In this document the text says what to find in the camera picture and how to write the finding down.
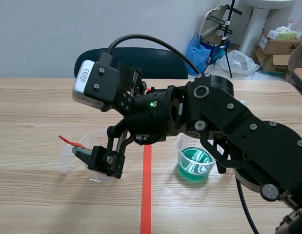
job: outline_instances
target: circular joint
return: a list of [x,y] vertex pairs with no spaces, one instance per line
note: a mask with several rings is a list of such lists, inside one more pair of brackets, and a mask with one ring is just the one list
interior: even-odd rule
[[106,159],[107,164],[111,165],[113,163],[113,157],[112,156],[108,156]]
[[228,108],[228,109],[233,109],[233,108],[234,108],[233,103],[229,103],[229,104],[227,105],[227,108]]
[[277,125],[277,123],[274,122],[274,121],[270,121],[270,122],[269,122],[269,125],[270,125],[271,127],[275,127],[275,126]]
[[206,127],[206,123],[203,120],[198,120],[195,122],[194,127],[197,131],[202,131]]
[[299,147],[302,147],[302,140],[297,141]]
[[279,199],[280,193],[273,184],[264,184],[260,188],[260,194],[267,201],[275,201]]
[[[205,93],[203,95],[198,95],[197,91],[201,88],[205,89]],[[209,94],[209,88],[206,85],[199,85],[194,89],[193,94],[196,98],[204,98]]]
[[249,126],[250,130],[256,130],[257,129],[257,125],[255,123],[252,123],[250,126]]

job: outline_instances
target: cup with green liquid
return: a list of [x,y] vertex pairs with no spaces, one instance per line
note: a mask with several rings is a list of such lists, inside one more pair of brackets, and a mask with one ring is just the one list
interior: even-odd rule
[[181,134],[175,148],[178,150],[178,168],[182,175],[191,180],[207,179],[216,162],[199,139]]

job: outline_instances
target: wood grain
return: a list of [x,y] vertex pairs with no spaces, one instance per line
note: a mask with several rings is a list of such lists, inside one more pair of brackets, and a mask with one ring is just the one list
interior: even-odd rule
[[[88,180],[76,159],[61,174],[61,134],[72,141],[116,124],[115,111],[101,113],[71,99],[71,78],[0,78],[0,234],[140,233],[141,146],[126,151],[120,180]],[[165,88],[187,80],[147,80]],[[293,128],[302,137],[302,97],[285,82],[233,81],[235,97],[263,120]],[[153,145],[152,230],[155,234],[229,233],[251,229],[231,170],[216,168],[193,184],[176,169],[176,137]],[[274,233],[289,209],[244,189],[260,233]]]

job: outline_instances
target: green liquid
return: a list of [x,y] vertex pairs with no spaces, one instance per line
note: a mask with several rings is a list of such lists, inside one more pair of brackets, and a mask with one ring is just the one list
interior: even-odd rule
[[[209,153],[203,149],[190,147],[186,148],[182,151],[183,155],[195,162],[198,163],[210,163],[212,162],[212,158]],[[184,177],[190,180],[201,180],[206,179],[209,174],[209,169],[212,165],[197,165],[193,162],[190,162],[179,156],[178,168]]]

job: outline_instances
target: blue plastic bag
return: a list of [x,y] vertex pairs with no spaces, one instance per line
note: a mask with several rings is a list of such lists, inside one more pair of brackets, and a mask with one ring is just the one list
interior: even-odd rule
[[[196,32],[189,43],[185,56],[196,66],[196,68],[202,73],[206,67],[206,60],[209,57],[210,49],[207,50],[204,46],[200,45],[200,36]],[[196,76],[193,69],[187,65],[188,73]]]

